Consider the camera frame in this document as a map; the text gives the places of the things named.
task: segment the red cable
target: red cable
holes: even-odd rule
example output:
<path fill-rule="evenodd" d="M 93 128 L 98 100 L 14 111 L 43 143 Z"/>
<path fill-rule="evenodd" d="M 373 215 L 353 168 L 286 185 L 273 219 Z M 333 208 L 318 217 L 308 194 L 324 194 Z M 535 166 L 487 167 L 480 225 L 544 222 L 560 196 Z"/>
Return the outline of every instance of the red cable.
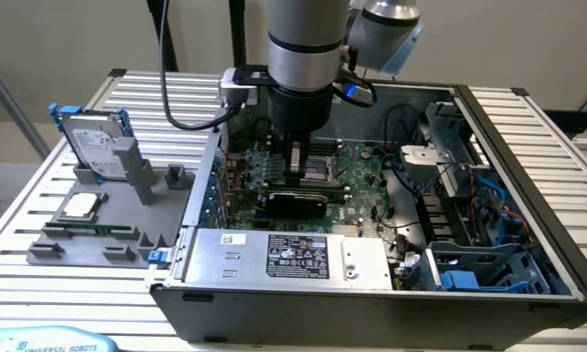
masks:
<path fill-rule="evenodd" d="M 508 214 L 509 216 L 512 216 L 513 218 L 519 219 L 519 221 L 521 222 L 521 227 L 524 228 L 524 231 L 527 231 L 528 233 L 528 225 L 527 225 L 527 221 L 524 220 L 524 218 L 521 217 L 521 215 L 519 215 L 517 213 L 513 213 L 509 210 L 503 210 L 505 214 Z"/>

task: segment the aluminum extrusion table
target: aluminum extrusion table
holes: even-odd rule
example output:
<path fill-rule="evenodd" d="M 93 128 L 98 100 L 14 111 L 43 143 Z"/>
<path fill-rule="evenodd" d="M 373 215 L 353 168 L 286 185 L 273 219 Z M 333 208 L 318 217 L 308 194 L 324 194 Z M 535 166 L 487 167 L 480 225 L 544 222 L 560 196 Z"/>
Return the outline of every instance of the aluminum extrusion table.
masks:
<path fill-rule="evenodd" d="M 170 108 L 181 122 L 212 118 L 218 107 L 217 81 L 217 76 L 168 74 Z M 587 165 L 573 145 L 560 139 L 529 98 L 516 97 L 509 89 L 471 90 L 587 256 L 587 213 L 579 217 L 583 210 L 576 208 L 577 202 L 587 202 L 580 194 L 587 194 Z M 157 73 L 127 71 L 106 79 L 86 108 L 118 107 L 127 110 L 152 165 L 180 163 L 197 170 L 206 134 L 176 130 L 166 123 Z M 176 337 L 142 281 L 146 275 L 162 279 L 165 271 L 27 265 L 27 247 L 74 182 L 73 166 L 73 153 L 61 140 L 0 220 L 0 328 L 67 325 L 107 335 L 125 351 L 257 350 L 189 345 Z M 265 346 L 261 351 L 320 349 L 341 350 Z M 587 352 L 587 324 L 575 330 L 545 330 L 508 351 Z"/>

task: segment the wall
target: wall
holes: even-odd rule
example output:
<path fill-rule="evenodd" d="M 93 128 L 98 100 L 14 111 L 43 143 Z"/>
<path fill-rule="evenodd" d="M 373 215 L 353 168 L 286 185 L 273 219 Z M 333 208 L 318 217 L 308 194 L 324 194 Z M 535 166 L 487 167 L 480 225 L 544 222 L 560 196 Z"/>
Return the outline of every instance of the wall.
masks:
<path fill-rule="evenodd" d="M 156 69 L 145 1 L 0 0 L 0 76 L 33 121 L 51 101 L 83 105 L 114 67 Z"/>
<path fill-rule="evenodd" d="M 260 63 L 266 0 L 246 1 L 248 61 Z M 226 3 L 173 0 L 181 70 L 230 66 Z M 427 29 L 400 79 L 524 87 L 544 107 L 575 107 L 587 91 L 587 0 L 417 4 Z M 0 75 L 37 122 L 49 101 L 85 103 L 110 68 L 156 70 L 156 55 L 145 0 L 0 0 Z"/>

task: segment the wire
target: wire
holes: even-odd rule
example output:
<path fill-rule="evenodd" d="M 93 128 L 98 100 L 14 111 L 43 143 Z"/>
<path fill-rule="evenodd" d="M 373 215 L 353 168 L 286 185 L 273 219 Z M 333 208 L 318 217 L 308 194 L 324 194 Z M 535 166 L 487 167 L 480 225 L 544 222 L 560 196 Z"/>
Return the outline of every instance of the wire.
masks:
<path fill-rule="evenodd" d="M 388 122 L 388 120 L 389 120 L 389 115 L 391 115 L 391 112 L 393 112 L 393 110 L 395 110 L 395 109 L 399 109 L 399 108 L 408 108 L 408 109 L 413 112 L 413 114 L 415 114 L 415 116 L 416 116 L 417 124 L 419 124 L 419 122 L 420 122 L 420 113 L 419 113 L 417 110 L 412 107 L 411 104 L 407 104 L 407 103 L 397 103 L 397 104 L 392 105 L 392 106 L 387 109 L 387 111 L 385 111 L 385 113 L 384 113 L 384 117 L 383 117 L 383 123 L 384 123 L 384 130 L 383 130 L 383 145 L 384 145 L 384 146 L 387 146 L 387 130 L 388 130 L 387 122 Z M 404 125 L 404 121 L 401 121 L 401 116 L 403 116 L 403 115 L 400 115 L 400 116 L 397 117 L 397 118 L 399 118 L 397 121 L 401 122 L 401 128 L 404 128 L 404 130 L 405 130 L 407 127 L 405 127 L 405 125 Z"/>
<path fill-rule="evenodd" d="M 162 2 L 162 14 L 160 19 L 160 35 L 158 35 L 158 64 L 160 64 L 160 97 L 162 99 L 162 111 L 165 112 L 166 121 L 174 126 L 178 130 L 184 131 L 201 131 L 208 128 L 216 127 L 218 124 L 230 120 L 240 112 L 240 106 L 229 106 L 225 113 L 216 118 L 214 120 L 201 123 L 198 125 L 186 125 L 180 123 L 173 117 L 169 110 L 169 100 L 166 97 L 166 77 L 165 77 L 165 51 L 162 49 L 162 42 L 165 36 L 165 22 L 166 22 L 166 13 L 169 11 L 169 0 L 164 0 Z"/>
<path fill-rule="evenodd" d="M 524 218 L 521 217 L 521 215 L 519 215 L 517 213 L 513 213 L 509 210 L 503 210 L 504 213 L 509 216 L 512 216 L 513 218 L 516 218 L 519 220 L 519 222 L 521 222 L 521 228 L 524 229 L 524 231 L 528 233 L 528 224 L 527 224 L 527 220 L 524 220 Z"/>
<path fill-rule="evenodd" d="M 233 161 L 230 160 L 228 153 L 222 150 L 221 146 L 217 146 L 217 149 L 221 152 L 221 154 L 224 154 L 224 158 L 225 158 L 224 162 L 228 161 L 228 164 L 230 165 L 230 169 L 234 169 Z"/>
<path fill-rule="evenodd" d="M 409 222 L 408 224 L 399 225 L 399 226 L 391 226 L 391 225 L 387 225 L 387 223 L 384 222 L 384 216 L 385 216 L 387 212 L 389 211 L 389 209 L 392 209 L 392 207 L 393 207 L 393 205 L 389 206 L 389 207 L 383 211 L 383 213 L 381 213 L 380 216 L 378 216 L 378 223 L 381 223 L 384 227 L 387 227 L 387 228 L 389 228 L 389 229 L 401 229 L 401 228 L 404 228 L 404 227 L 409 227 L 409 226 L 416 225 L 416 224 L 420 223 L 419 221 L 413 221 L 413 222 Z"/>
<path fill-rule="evenodd" d="M 401 187 L 404 187 L 405 190 L 409 191 L 411 195 L 417 199 L 420 195 L 417 194 L 417 192 L 415 192 L 415 190 L 409 187 L 409 185 L 407 185 L 407 182 L 401 179 L 400 174 L 397 173 L 396 170 L 396 165 L 393 164 L 393 159 L 391 159 L 391 171 L 393 172 L 393 176 L 395 178 L 397 178 Z"/>
<path fill-rule="evenodd" d="M 441 172 L 439 173 L 437 177 L 432 180 L 431 185 L 428 186 L 428 189 L 432 189 L 432 187 L 435 186 L 435 184 L 436 184 L 436 183 L 439 182 L 439 180 L 441 179 L 443 174 L 445 174 L 445 172 L 448 171 L 448 169 L 449 169 L 452 166 L 459 166 L 459 165 L 469 166 L 469 164 L 467 164 L 467 163 L 441 163 L 441 165 L 443 165 L 443 164 L 448 164 L 448 166 L 444 167 L 444 169 L 443 169 Z"/>

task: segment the blue latch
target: blue latch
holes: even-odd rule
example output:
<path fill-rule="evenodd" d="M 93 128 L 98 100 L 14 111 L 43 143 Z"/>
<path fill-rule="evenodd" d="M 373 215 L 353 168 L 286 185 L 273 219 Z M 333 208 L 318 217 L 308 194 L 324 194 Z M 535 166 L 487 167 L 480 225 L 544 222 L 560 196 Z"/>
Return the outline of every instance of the blue latch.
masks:
<path fill-rule="evenodd" d="M 509 286 L 479 286 L 472 271 L 447 271 L 441 274 L 441 286 L 447 291 L 521 293 L 528 287 L 528 281 L 519 281 Z"/>
<path fill-rule="evenodd" d="M 166 252 L 160 250 L 149 251 L 148 254 L 148 263 L 149 264 L 165 264 L 166 263 Z"/>
<path fill-rule="evenodd" d="M 82 111 L 82 108 L 75 105 L 65 105 L 62 108 L 58 109 L 58 112 L 61 114 L 77 114 Z"/>

